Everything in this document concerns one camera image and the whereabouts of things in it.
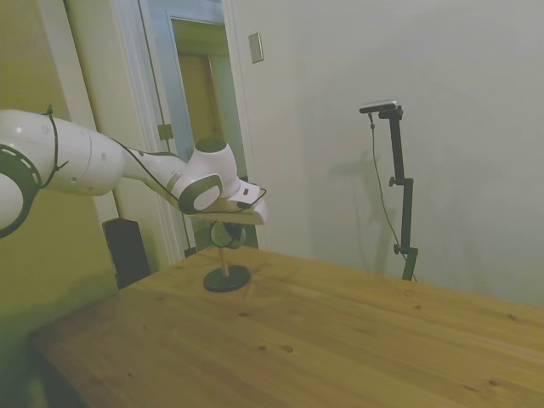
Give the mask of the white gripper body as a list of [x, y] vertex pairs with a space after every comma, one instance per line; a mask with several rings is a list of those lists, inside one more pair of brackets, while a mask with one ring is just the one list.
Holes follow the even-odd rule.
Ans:
[[235, 219], [239, 223], [265, 225], [268, 218], [265, 193], [266, 190], [256, 184], [240, 181], [240, 188], [229, 198]]

